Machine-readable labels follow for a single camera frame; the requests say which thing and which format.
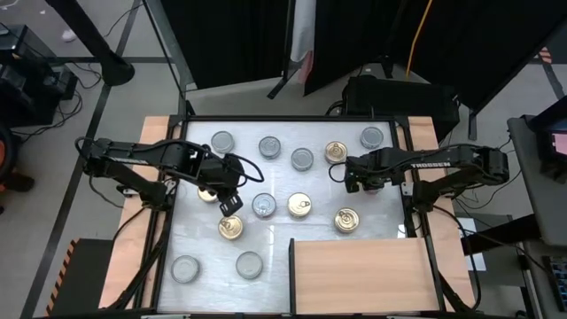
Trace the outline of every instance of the black metal frame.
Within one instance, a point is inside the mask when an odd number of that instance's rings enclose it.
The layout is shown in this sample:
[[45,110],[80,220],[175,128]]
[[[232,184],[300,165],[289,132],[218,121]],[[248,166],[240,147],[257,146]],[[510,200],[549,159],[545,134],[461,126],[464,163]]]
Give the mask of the black metal frame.
[[[381,117],[368,117],[368,116],[360,116],[360,117],[331,117],[331,116],[239,116],[239,115],[229,115],[229,116],[191,116],[188,115],[190,111],[190,105],[186,105],[186,109],[182,111],[184,114],[180,115],[172,115],[169,118],[169,124],[167,127],[167,137],[173,137],[175,128],[181,124],[181,135],[180,138],[185,138],[187,135],[187,129],[191,121],[336,121],[336,122],[344,122],[344,121],[386,121],[390,125],[390,130],[392,134],[392,146],[393,147],[400,147],[400,141],[398,137],[398,132],[396,128],[396,124],[399,124],[402,127],[404,133],[404,139],[406,142],[406,148],[408,151],[413,151],[413,141],[411,138],[411,134],[409,131],[409,123],[407,117],[392,117],[392,116],[381,116]],[[160,175],[159,179],[163,180],[164,176]],[[416,171],[412,171],[412,178],[414,181],[419,180],[419,175]],[[400,187],[400,195],[402,198],[402,205],[404,209],[404,224],[407,226],[407,234],[409,237],[417,237],[416,230],[412,220],[412,213],[413,209],[408,200],[409,197],[405,196],[401,187]],[[171,209],[165,212],[166,218],[163,225],[163,230],[161,237],[166,238],[167,240],[163,243],[163,250],[161,255],[158,258],[158,264],[156,267],[156,274],[155,274],[155,282],[153,286],[153,291],[151,294],[151,307],[149,308],[140,308],[138,304],[141,304],[141,299],[144,294],[144,287],[145,287],[145,277],[144,277],[144,284],[136,291],[135,296],[135,309],[134,310],[117,310],[117,309],[109,309],[107,311],[98,311],[94,314],[86,314],[86,315],[77,315],[77,317],[84,318],[113,318],[113,317],[139,317],[140,315],[156,315],[156,309],[159,300],[159,292],[162,284],[163,274],[164,274],[164,267],[165,267],[165,258],[167,256],[167,245],[169,242],[169,234],[171,231],[171,224],[173,219],[173,212],[175,208],[175,199],[171,205]],[[421,317],[431,317],[431,318],[446,318],[446,319],[504,319],[508,317],[503,316],[496,316],[496,315],[480,315],[471,312],[457,312],[457,313],[450,313],[447,312],[447,307],[445,305],[445,298],[444,298],[444,291],[448,291],[449,294],[447,295],[447,299],[453,299],[456,297],[456,294],[452,292],[450,286],[448,286],[447,281],[443,276],[439,273],[439,268],[437,265],[437,260],[435,256],[435,251],[433,247],[433,242],[431,239],[431,230],[429,226],[429,221],[427,217],[427,213],[421,212],[419,213],[419,217],[422,223],[422,233],[425,239],[425,244],[427,248],[429,263],[431,266],[431,273],[432,279],[435,286],[435,291],[437,295],[437,300],[439,303],[440,311],[424,311],[420,312],[418,316]],[[144,247],[144,261],[147,261],[150,258],[151,248],[153,247],[153,239],[155,238],[156,234],[156,226],[157,221],[159,218],[159,214],[155,214],[152,212],[151,224],[148,228],[148,232],[146,234],[146,243]],[[202,318],[244,318],[246,317],[254,317],[254,318],[284,318],[284,317],[293,317],[293,318],[323,318],[326,315],[297,315],[296,314],[296,300],[295,300],[295,269],[294,269],[294,240],[291,238],[290,240],[290,247],[289,247],[289,254],[290,254],[290,310],[289,314],[280,314],[280,315],[245,315],[245,314],[191,314],[191,317],[202,317]],[[360,314],[354,315],[339,315],[337,318],[353,318],[359,316]],[[388,316],[386,315],[368,315],[368,318],[380,318],[386,319]]]
[[[392,117],[392,116],[378,116],[378,117],[369,117],[369,116],[352,116],[352,117],[332,117],[332,116],[297,116],[297,115],[289,115],[289,116],[266,116],[266,115],[195,115],[195,116],[188,116],[188,115],[174,115],[170,118],[170,125],[167,129],[167,138],[171,138],[173,136],[173,129],[175,128],[172,123],[177,124],[181,121],[182,125],[182,135],[181,138],[186,136],[187,127],[192,121],[337,121],[337,122],[345,122],[345,121],[380,121],[380,122],[388,122],[390,127],[390,133],[392,135],[392,146],[393,147],[400,147],[400,141],[398,138],[398,132],[396,129],[396,124],[399,124],[402,127],[404,133],[404,139],[406,142],[406,147],[409,151],[414,150],[413,141],[411,138],[411,134],[409,131],[409,122],[407,117]],[[419,175],[417,172],[412,172],[412,177],[414,181],[419,180]],[[402,205],[404,210],[404,224],[406,225],[407,233],[409,237],[417,237],[415,225],[413,223],[412,213],[414,212],[411,207],[411,202],[409,197],[404,196],[401,188],[400,188],[400,195],[402,198]],[[171,227],[171,219],[173,217],[173,211],[175,206],[172,206],[172,209],[166,212],[166,222],[164,225],[164,229],[162,231],[167,232],[167,237],[169,236],[169,231]],[[153,238],[155,236],[155,227],[157,224],[157,214],[152,212],[152,219],[150,228],[148,229],[148,233],[146,235],[146,243],[144,247],[144,257],[143,261],[146,260],[147,252],[151,250],[151,246],[153,244]],[[428,257],[431,266],[431,273],[433,274],[433,281],[435,285],[435,290],[438,297],[439,309],[445,311],[447,308],[445,307],[445,299],[443,297],[443,291],[441,288],[441,277],[439,273],[439,269],[437,266],[437,260],[435,257],[435,251],[433,248],[433,243],[431,240],[431,231],[429,227],[429,221],[427,219],[427,214],[420,214],[422,229],[423,229],[423,236],[425,238],[425,243],[427,247]],[[293,247],[294,241],[291,239],[290,242],[290,256],[293,254]],[[165,267],[165,258],[167,254],[167,244],[164,249],[163,254],[160,256],[158,261],[158,266],[156,268],[155,274],[155,282],[153,286],[152,298],[151,298],[151,307],[157,307],[158,300],[159,300],[159,291],[161,288],[161,282],[163,277],[163,270]],[[295,313],[295,272],[292,265],[292,256],[290,257],[290,310],[292,315],[296,315]],[[140,297],[137,297],[141,300],[141,296],[143,295],[144,291],[141,289],[138,292]],[[136,303],[135,306],[141,305],[141,301]]]

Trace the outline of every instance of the electronic device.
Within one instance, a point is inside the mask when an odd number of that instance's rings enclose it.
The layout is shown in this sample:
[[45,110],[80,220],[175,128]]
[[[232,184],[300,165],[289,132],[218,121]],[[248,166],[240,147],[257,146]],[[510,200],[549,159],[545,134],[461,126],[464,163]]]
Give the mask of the electronic device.
[[0,35],[2,119],[10,128],[49,125],[59,102],[73,98],[77,77],[48,64],[54,53],[28,27],[7,27]]
[[454,90],[445,85],[351,77],[343,89],[341,115],[431,116],[438,141],[459,123]]
[[540,172],[558,183],[567,181],[567,97],[535,117],[524,116],[535,133]]
[[551,289],[555,295],[559,310],[567,311],[567,257],[543,256],[543,265],[553,274],[549,277]]

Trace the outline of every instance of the metal can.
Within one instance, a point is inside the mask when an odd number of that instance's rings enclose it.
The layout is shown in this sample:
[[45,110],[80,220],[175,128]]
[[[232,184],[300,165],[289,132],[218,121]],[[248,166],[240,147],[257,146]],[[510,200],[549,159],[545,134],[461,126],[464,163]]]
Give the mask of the metal can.
[[262,258],[255,252],[245,252],[238,256],[237,273],[244,279],[254,279],[262,272]]
[[215,203],[219,201],[219,199],[216,198],[216,194],[211,195],[211,193],[207,190],[201,190],[199,188],[197,188],[197,196],[206,203]]
[[256,216],[268,218],[276,211],[276,199],[268,193],[258,194],[252,201],[252,210]]
[[369,150],[377,149],[382,141],[384,141],[384,134],[382,133],[380,128],[365,128],[361,133],[362,146]]
[[277,138],[273,136],[266,136],[260,140],[258,149],[265,159],[273,160],[280,154],[282,145]]
[[358,227],[358,214],[351,208],[341,208],[335,215],[335,226],[338,231],[351,233]]
[[307,148],[298,148],[291,154],[291,165],[299,172],[307,171],[313,166],[313,153]]
[[234,138],[227,131],[216,132],[211,138],[211,145],[220,154],[226,154],[234,148]]
[[243,230],[244,224],[238,216],[222,217],[219,222],[219,232],[228,240],[239,238]]
[[304,193],[295,193],[287,200],[287,208],[291,216],[302,218],[311,210],[311,199]]
[[344,162],[346,160],[346,146],[340,142],[330,142],[325,147],[325,159],[329,164]]
[[189,255],[180,256],[171,265],[171,277],[179,284],[187,284],[197,277],[199,269],[195,258]]

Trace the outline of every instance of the silver can lid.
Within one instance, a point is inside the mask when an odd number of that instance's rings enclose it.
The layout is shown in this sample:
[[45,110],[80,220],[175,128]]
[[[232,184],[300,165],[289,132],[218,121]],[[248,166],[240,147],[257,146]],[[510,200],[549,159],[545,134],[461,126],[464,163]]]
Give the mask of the silver can lid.
[[374,150],[384,141],[384,134],[380,128],[365,128],[361,134],[362,146],[369,150]]
[[171,265],[171,277],[180,284],[190,283],[197,277],[198,272],[198,261],[189,255],[178,257]]
[[211,145],[215,151],[225,154],[234,148],[234,138],[227,131],[216,132],[211,138]]
[[258,148],[260,149],[260,154],[262,154],[263,157],[272,160],[280,154],[282,145],[277,138],[273,136],[266,136],[260,140]]
[[244,279],[254,279],[262,272],[262,258],[255,252],[242,253],[237,259],[237,273]]
[[291,154],[291,164],[300,172],[307,171],[313,166],[313,153],[307,148],[298,148]]
[[276,211],[276,199],[268,193],[258,194],[252,201],[252,210],[258,217],[267,218]]

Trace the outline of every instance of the gold can lid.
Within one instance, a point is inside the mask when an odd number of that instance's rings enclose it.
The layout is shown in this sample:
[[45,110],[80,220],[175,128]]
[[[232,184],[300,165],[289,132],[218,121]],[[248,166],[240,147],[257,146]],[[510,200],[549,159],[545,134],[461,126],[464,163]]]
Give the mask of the gold can lid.
[[325,159],[330,164],[344,162],[346,160],[346,146],[340,142],[330,142],[325,147]]
[[353,232],[358,224],[358,214],[350,208],[341,208],[335,215],[335,226],[341,232]]
[[295,193],[287,200],[287,208],[293,217],[305,217],[311,210],[311,199],[304,193]]
[[228,240],[237,239],[242,235],[243,230],[244,224],[238,216],[222,217],[219,222],[219,232]]
[[197,188],[197,195],[206,203],[214,203],[219,200],[218,198],[216,198],[216,194],[211,195],[207,190],[202,191],[199,188]]

